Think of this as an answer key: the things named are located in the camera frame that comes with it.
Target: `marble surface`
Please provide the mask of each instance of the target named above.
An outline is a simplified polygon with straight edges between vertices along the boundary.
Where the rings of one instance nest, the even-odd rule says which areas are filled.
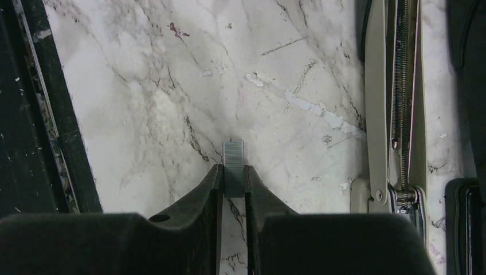
[[[368,173],[356,0],[44,2],[105,212],[164,209],[226,140],[297,212],[349,212]],[[442,196],[468,145],[445,0],[422,8],[429,252],[445,274]],[[245,234],[244,201],[225,200],[221,274],[246,274]]]

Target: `metal rivet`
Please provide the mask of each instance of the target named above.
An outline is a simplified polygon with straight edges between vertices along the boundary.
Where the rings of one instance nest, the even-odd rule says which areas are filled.
[[[376,197],[379,202],[383,199],[383,193],[381,192],[381,190],[377,191]]]

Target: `white marble tabletop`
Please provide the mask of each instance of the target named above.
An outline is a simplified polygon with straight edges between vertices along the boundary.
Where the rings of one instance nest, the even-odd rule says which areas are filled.
[[[159,212],[232,139],[297,212],[349,212],[368,173],[356,1],[44,0],[104,211]],[[445,274],[444,187],[468,146],[445,0],[422,1],[422,27],[429,253]],[[221,274],[246,274],[242,199],[223,227]]]

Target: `red stain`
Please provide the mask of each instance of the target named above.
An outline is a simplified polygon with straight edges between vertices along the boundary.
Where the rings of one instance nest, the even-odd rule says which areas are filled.
[[[176,37],[181,38],[181,30],[178,27],[176,27],[173,22],[170,22],[170,24],[168,25],[168,27],[170,28],[171,31],[174,32],[174,34],[175,34]],[[182,36],[189,37],[191,35],[189,33],[182,33]]]

